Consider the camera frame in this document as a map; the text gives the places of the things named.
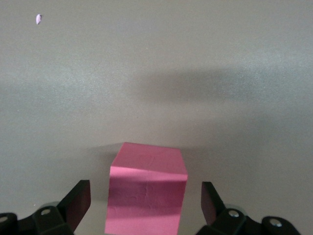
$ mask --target gray table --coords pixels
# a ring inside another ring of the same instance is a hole
[[[313,2],[2,0],[0,212],[90,179],[77,235],[102,234],[125,141],[180,148],[180,235],[201,181],[260,222],[312,232]],[[42,21],[36,25],[36,15]]]

